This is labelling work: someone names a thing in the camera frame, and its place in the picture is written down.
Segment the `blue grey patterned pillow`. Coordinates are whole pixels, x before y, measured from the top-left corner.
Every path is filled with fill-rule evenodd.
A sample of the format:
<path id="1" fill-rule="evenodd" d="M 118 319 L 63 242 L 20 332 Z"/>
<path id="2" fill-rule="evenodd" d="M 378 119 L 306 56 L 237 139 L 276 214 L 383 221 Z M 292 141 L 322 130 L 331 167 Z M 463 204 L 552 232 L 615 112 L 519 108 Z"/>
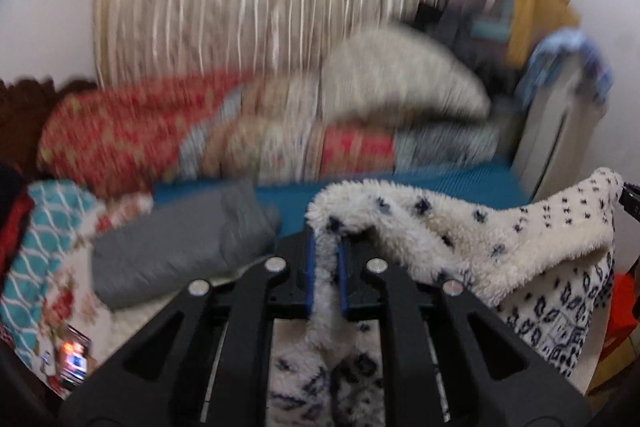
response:
<path id="1" fill-rule="evenodd" d="M 463 167 L 490 161 L 500 141 L 494 124 L 438 122 L 394 134 L 396 171 Z"/>

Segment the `patterned teal beige bedsheet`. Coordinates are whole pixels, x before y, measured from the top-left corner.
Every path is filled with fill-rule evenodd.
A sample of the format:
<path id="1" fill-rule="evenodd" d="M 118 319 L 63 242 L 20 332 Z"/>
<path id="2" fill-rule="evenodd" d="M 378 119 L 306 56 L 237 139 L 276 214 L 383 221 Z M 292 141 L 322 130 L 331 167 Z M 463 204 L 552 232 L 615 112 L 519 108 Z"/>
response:
<path id="1" fill-rule="evenodd" d="M 517 426 L 480 338 L 527 367 L 533 352 L 437 269 L 413 280 L 401 249 L 438 249 L 435 197 L 367 180 L 327 187 L 319 219 L 239 280 L 188 288 L 63 405 L 69 426 L 329 426 L 337 385 L 367 377 L 389 426 Z"/>

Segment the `grey folded quilted blanket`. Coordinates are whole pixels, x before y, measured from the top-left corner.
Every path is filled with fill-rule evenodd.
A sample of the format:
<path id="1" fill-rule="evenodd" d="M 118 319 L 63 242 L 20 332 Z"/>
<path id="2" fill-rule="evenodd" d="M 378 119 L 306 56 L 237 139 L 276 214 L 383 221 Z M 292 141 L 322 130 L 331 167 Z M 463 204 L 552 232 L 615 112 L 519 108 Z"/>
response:
<path id="1" fill-rule="evenodd" d="M 226 183 L 152 210 L 93 241 L 92 288 L 111 310 L 230 275 L 276 243 L 277 207 L 247 182 Z"/>

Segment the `red patterned quilt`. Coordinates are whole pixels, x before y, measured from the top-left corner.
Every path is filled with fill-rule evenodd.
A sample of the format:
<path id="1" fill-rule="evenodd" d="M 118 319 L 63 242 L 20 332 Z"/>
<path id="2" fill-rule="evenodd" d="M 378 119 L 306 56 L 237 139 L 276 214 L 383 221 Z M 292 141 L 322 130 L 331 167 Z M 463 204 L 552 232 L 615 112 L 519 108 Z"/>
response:
<path id="1" fill-rule="evenodd" d="M 157 182 L 392 172 L 396 159 L 390 130 L 322 119 L 315 75 L 215 72 L 68 96 L 43 127 L 37 164 L 110 199 Z"/>

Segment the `teal white lattice pillow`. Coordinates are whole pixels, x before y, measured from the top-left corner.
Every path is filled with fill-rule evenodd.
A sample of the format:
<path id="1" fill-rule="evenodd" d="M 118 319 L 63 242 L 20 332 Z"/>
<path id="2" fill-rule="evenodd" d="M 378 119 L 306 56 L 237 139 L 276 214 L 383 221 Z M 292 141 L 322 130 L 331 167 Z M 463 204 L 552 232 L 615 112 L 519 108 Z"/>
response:
<path id="1" fill-rule="evenodd" d="M 44 308 L 52 308 L 54 329 L 72 314 L 76 282 L 71 275 L 55 277 L 72 251 L 82 220 L 100 203 L 70 181 L 35 182 L 27 195 L 34 208 L 1 291 L 1 322 L 24 363 L 35 355 Z"/>

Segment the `white fleece spotted garment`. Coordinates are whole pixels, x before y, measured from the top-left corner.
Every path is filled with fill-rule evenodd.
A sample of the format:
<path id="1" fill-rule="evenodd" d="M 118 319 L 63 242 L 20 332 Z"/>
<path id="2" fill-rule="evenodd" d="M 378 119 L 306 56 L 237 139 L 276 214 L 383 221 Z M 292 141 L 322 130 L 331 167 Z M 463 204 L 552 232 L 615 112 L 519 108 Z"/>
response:
<path id="1" fill-rule="evenodd" d="M 413 280 L 460 280 L 544 361 L 585 389 L 604 339 L 622 190 L 622 177 L 608 168 L 507 210 L 388 181 L 328 186 L 306 213 L 316 250 L 311 316 L 274 326 L 268 424 L 383 424 L 378 325 L 346 322 L 337 289 L 338 242 L 366 230 Z"/>

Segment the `smartphone with lit screen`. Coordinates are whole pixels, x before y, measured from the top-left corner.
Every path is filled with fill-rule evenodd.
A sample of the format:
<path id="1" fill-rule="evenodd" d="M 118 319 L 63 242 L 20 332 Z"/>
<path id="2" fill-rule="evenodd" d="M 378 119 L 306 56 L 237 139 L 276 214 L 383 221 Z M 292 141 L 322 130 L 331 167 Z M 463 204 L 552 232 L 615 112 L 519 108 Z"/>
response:
<path id="1" fill-rule="evenodd" d="M 73 390 L 88 377 L 91 346 L 91 340 L 86 335 L 73 326 L 65 326 L 56 362 L 58 381 L 64 389 Z"/>

